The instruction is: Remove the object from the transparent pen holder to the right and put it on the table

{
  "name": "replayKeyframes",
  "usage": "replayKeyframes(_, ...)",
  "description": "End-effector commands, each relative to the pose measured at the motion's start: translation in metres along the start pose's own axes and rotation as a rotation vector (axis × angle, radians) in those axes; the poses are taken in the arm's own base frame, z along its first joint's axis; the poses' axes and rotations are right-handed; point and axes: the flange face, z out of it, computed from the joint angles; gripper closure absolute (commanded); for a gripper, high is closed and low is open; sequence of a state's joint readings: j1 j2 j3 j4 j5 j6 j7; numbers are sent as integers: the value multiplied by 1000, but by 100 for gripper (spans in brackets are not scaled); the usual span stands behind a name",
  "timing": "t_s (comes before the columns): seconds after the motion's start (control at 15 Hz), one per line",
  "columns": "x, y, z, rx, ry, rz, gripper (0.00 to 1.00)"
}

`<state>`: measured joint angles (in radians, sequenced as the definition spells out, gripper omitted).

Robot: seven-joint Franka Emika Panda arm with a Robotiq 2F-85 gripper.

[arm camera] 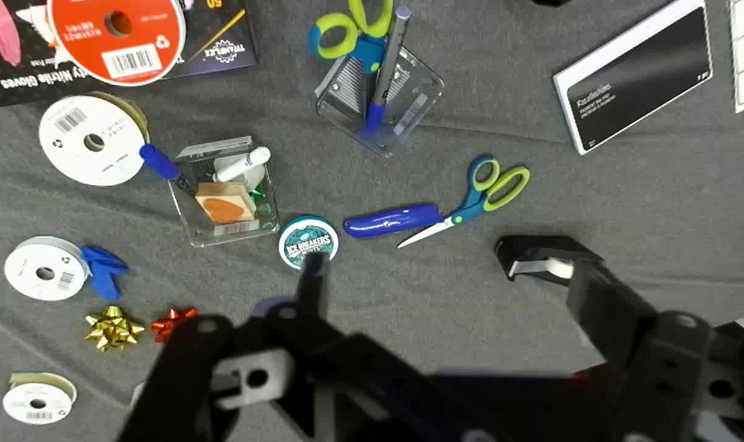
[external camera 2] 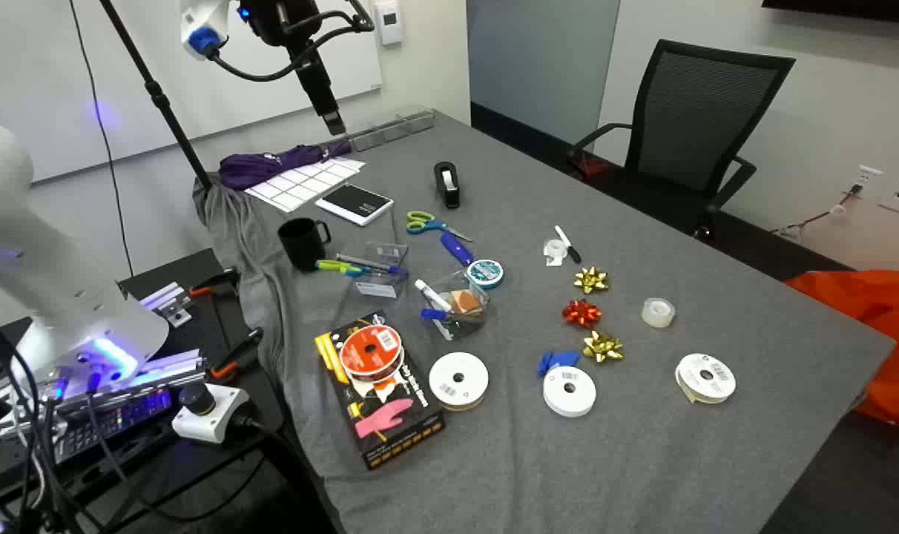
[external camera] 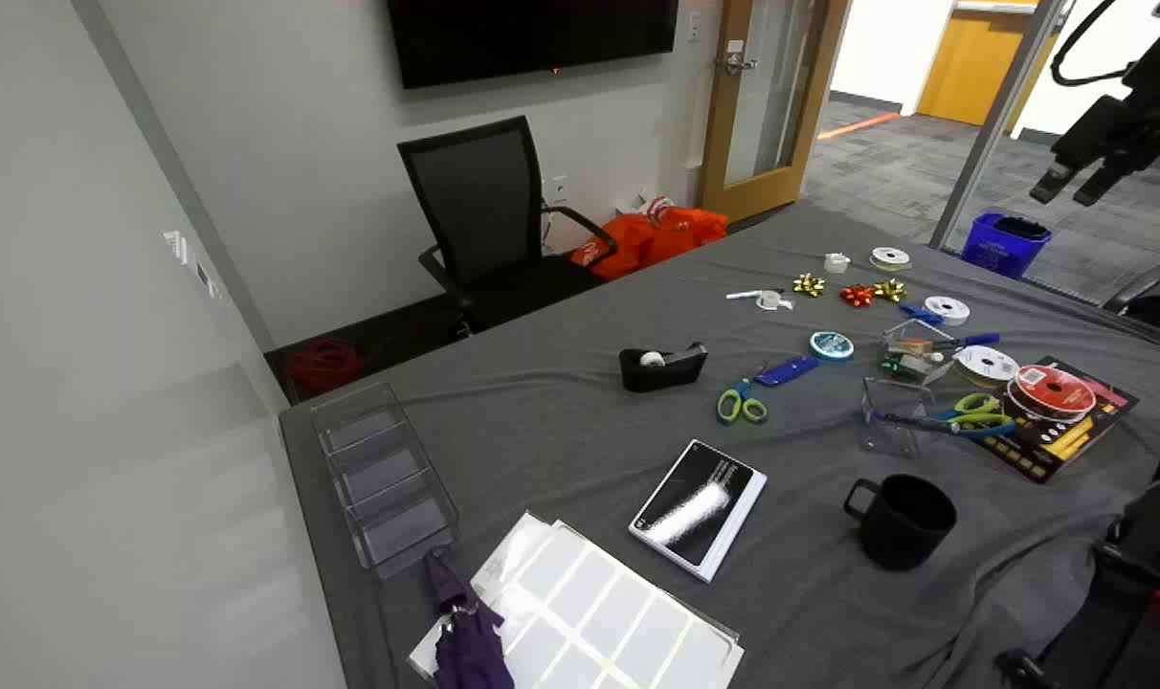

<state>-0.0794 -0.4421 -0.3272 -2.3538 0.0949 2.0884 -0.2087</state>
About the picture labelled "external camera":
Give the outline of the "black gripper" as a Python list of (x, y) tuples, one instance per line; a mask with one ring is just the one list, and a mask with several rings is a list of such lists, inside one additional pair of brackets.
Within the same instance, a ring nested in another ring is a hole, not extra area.
[(1080, 174), (1071, 193), (1080, 206), (1094, 206), (1127, 178), (1160, 159), (1160, 109), (1099, 96), (1054, 145), (1054, 166), (1031, 189), (1039, 202), (1054, 202)]

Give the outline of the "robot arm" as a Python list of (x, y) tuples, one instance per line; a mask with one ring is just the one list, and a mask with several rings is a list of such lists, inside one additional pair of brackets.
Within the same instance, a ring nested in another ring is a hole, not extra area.
[(1080, 174), (1080, 206), (1094, 206), (1117, 182), (1160, 159), (1160, 35), (1117, 71), (1127, 96), (1099, 96), (1054, 145), (1054, 166), (1031, 189), (1039, 202), (1054, 202)]

